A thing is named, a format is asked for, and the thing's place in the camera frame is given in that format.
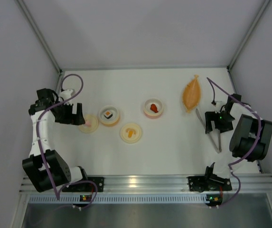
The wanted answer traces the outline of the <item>cream lid pink handle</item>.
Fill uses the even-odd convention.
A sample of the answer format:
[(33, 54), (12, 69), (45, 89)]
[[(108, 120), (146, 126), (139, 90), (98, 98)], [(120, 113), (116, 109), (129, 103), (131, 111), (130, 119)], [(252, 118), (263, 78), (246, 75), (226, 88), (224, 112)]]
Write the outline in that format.
[(78, 129), (83, 133), (93, 133), (99, 126), (98, 118), (92, 114), (86, 114), (84, 116), (85, 124), (78, 126)]

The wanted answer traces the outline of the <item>toy sushi roll piece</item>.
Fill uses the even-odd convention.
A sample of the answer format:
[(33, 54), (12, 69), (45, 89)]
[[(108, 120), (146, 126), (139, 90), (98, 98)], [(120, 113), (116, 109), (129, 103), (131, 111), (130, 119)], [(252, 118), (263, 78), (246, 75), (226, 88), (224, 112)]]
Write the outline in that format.
[(106, 110), (104, 113), (103, 113), (103, 116), (106, 118), (106, 119), (110, 119), (112, 118), (113, 116), (113, 112), (111, 110)]

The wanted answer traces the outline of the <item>metal food tongs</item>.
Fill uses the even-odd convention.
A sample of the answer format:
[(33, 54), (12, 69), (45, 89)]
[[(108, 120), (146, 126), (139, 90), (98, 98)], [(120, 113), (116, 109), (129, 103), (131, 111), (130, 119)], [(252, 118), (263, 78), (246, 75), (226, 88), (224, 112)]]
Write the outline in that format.
[[(196, 113), (196, 116), (197, 116), (198, 120), (200, 121), (200, 123), (202, 124), (202, 126), (205, 129), (206, 124), (205, 124), (204, 120), (201, 117), (200, 111), (197, 108), (195, 109), (195, 113)], [(207, 136), (209, 137), (209, 139), (210, 139), (216, 153), (221, 153), (222, 152), (222, 142), (221, 142), (221, 133), (220, 133), (220, 131), (217, 130), (218, 143), (215, 142), (215, 140), (213, 139), (211, 133), (207, 133)]]

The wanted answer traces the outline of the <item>red toy chicken drumstick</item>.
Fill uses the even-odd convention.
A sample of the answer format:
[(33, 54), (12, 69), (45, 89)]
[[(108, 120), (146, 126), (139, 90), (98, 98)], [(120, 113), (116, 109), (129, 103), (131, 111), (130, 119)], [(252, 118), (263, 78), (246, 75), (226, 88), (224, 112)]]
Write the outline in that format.
[(155, 104), (151, 104), (150, 105), (150, 110), (153, 111), (154, 113), (158, 113), (159, 112), (158, 108), (157, 108), (157, 106)]

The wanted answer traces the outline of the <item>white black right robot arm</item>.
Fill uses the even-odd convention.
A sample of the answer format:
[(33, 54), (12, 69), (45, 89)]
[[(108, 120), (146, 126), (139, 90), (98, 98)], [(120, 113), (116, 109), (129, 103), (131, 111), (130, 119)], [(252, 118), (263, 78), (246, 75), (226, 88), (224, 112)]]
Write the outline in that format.
[(219, 111), (205, 112), (205, 134), (233, 131), (229, 151), (247, 162), (261, 161), (268, 152), (272, 137), (272, 121), (258, 117), (240, 94), (231, 94)]

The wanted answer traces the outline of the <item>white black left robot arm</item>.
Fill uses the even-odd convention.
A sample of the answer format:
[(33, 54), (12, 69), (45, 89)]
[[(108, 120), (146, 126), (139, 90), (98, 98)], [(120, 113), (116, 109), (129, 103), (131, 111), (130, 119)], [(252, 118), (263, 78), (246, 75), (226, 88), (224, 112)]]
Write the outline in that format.
[(51, 190), (71, 182), (84, 181), (86, 173), (81, 166), (69, 167), (55, 149), (52, 137), (55, 123), (80, 126), (85, 124), (82, 104), (76, 106), (70, 101), (75, 96), (73, 89), (37, 90), (37, 101), (28, 110), (33, 124), (33, 139), (29, 157), (22, 161), (22, 167), (38, 192)]

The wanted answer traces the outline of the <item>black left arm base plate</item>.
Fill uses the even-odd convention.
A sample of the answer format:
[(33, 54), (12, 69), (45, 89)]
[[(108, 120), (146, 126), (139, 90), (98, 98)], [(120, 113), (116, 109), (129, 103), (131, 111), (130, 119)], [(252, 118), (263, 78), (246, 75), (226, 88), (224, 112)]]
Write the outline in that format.
[(93, 176), (88, 177), (87, 183), (83, 180), (64, 187), (62, 192), (103, 192), (104, 177)]

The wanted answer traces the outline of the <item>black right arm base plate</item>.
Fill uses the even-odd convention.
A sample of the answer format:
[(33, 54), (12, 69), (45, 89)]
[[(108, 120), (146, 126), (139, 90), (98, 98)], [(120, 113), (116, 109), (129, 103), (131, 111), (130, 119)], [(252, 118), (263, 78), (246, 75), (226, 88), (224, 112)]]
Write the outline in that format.
[(216, 175), (212, 177), (205, 176), (189, 176), (188, 185), (190, 191), (231, 191), (232, 185), (230, 179), (220, 178)]

